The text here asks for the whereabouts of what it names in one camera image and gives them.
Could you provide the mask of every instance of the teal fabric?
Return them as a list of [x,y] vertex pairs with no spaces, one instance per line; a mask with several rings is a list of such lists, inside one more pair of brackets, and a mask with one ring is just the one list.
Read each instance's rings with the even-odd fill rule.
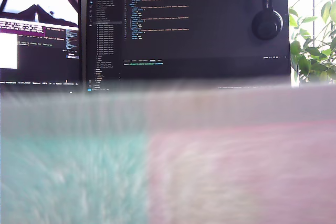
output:
[[147,137],[2,137],[2,223],[141,224]]

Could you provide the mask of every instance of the plant leaf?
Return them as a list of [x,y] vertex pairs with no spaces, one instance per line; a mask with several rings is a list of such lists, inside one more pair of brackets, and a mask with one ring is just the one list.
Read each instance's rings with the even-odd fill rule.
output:
[[290,44],[290,53],[293,55],[299,55],[300,52],[301,52],[300,42],[298,42],[297,40],[293,41]]
[[304,39],[309,39],[310,38],[310,34],[307,30],[304,29],[300,29],[300,35],[304,38]]
[[310,53],[311,55],[321,56],[320,51],[316,47],[308,47],[306,48],[306,51]]
[[322,51],[322,54],[324,54],[324,55],[326,55],[326,56],[330,56],[330,54],[331,54],[331,49],[328,48],[328,49],[326,49],[326,50],[323,50],[323,51]]
[[330,18],[332,19],[332,21],[336,22],[336,2],[331,4]]
[[329,75],[329,77],[331,79],[336,79],[336,72],[332,68],[328,68],[327,69],[327,74]]
[[297,27],[298,23],[295,21],[292,15],[289,14],[289,25],[293,27]]
[[305,18],[302,23],[308,23],[308,22],[312,22],[314,21],[315,19],[317,19],[317,17],[307,17]]
[[318,82],[320,78],[315,73],[309,73],[308,75],[309,82]]
[[289,8],[289,9],[288,9],[288,13],[289,13],[289,14],[293,14],[293,15],[299,17],[299,15],[298,15],[298,13],[296,12],[296,10],[294,10],[294,9],[292,9],[292,8]]
[[336,37],[332,40],[330,44],[330,50],[333,50],[336,47]]
[[315,59],[310,59],[310,64],[315,64],[315,63],[317,63],[317,60],[315,60]]
[[325,54],[321,54],[319,60],[325,60],[325,59],[327,59],[327,58],[328,58],[328,56],[326,56]]
[[327,69],[328,68],[321,63],[314,63],[313,65],[311,65],[311,70],[314,70],[314,71],[323,72],[323,71],[326,71]]
[[327,81],[328,74],[327,72],[323,71],[320,75],[320,81]]
[[312,42],[313,40],[312,39],[310,39],[310,37],[309,38],[307,38],[306,39],[306,42],[304,42],[304,44],[303,44],[303,46],[302,46],[302,48],[307,48],[308,47],[308,45]]
[[310,62],[308,62],[307,59],[305,58],[305,56],[303,55],[299,59],[298,64],[299,64],[301,74],[306,76],[309,73]]
[[329,37],[334,36],[336,34],[336,30],[332,31],[329,35]]
[[330,14],[330,7],[331,7],[331,2],[326,2],[324,4],[324,6],[322,7],[322,10],[321,10],[321,17],[324,21],[324,23],[327,22],[328,18],[329,18],[329,14]]

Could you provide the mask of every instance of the terminal window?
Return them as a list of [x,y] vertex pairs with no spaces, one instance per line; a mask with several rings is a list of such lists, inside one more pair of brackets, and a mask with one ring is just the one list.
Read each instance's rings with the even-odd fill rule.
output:
[[0,14],[1,92],[80,86],[78,6],[78,0],[8,0]]
[[288,4],[271,41],[251,31],[262,0],[87,0],[87,85],[290,74]]

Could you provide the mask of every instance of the blurry foreground object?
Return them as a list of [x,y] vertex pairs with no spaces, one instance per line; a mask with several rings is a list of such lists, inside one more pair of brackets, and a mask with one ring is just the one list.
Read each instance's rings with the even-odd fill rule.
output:
[[2,222],[334,224],[335,94],[7,95]]

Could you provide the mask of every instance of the pink fabric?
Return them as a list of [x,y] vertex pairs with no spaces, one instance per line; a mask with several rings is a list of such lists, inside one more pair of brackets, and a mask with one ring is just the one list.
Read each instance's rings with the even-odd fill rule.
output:
[[151,223],[334,224],[335,121],[161,132]]

